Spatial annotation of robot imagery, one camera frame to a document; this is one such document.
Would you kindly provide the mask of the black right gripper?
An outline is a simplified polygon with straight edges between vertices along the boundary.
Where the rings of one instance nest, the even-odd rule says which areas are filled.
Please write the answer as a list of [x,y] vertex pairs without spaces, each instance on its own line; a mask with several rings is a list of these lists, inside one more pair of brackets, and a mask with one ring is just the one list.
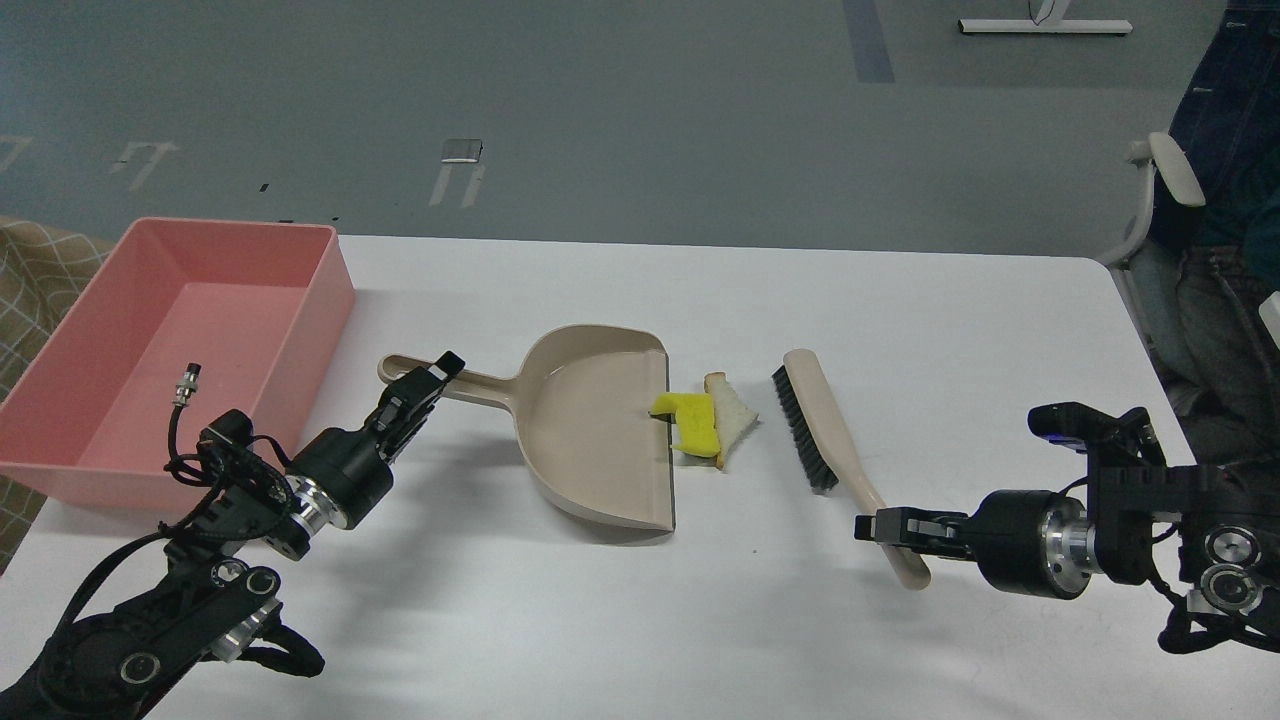
[[855,516],[852,534],[920,556],[973,560],[993,588],[1014,594],[1074,600],[1096,573],[1084,505],[1052,491],[1000,489],[973,516],[879,509]]

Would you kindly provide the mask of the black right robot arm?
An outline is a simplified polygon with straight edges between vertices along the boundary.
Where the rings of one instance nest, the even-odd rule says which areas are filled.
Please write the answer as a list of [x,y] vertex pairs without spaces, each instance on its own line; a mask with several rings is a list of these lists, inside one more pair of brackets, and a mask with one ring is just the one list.
[[1170,466],[1149,414],[1083,404],[1033,407],[1033,436],[1085,457],[1069,489],[1000,489],[972,512],[914,507],[860,515],[859,541],[974,562],[997,591],[1075,600],[1091,579],[1151,585],[1170,605],[1158,647],[1226,642],[1277,651],[1277,493],[1211,464]]

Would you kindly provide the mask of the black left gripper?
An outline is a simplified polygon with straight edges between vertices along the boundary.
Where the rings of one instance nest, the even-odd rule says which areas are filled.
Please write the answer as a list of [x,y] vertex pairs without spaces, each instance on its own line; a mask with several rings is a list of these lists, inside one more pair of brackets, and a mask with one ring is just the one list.
[[330,427],[287,464],[334,507],[330,524],[353,530],[393,487],[390,464],[422,429],[447,386],[466,368],[452,351],[435,361],[388,355],[379,366],[387,384],[365,429]]

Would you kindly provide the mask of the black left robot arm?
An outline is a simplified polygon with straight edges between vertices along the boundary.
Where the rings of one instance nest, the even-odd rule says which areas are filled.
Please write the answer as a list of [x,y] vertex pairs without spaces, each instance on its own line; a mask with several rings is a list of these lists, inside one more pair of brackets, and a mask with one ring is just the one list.
[[204,489],[179,521],[106,556],[79,584],[37,659],[3,692],[5,719],[141,719],[200,664],[244,661],[316,676],[325,661],[282,620],[280,574],[238,557],[253,541],[298,561],[325,527],[352,529],[393,486],[390,466],[422,429],[465,361],[416,363],[355,430],[329,428],[294,456],[239,410],[182,454],[173,478]]

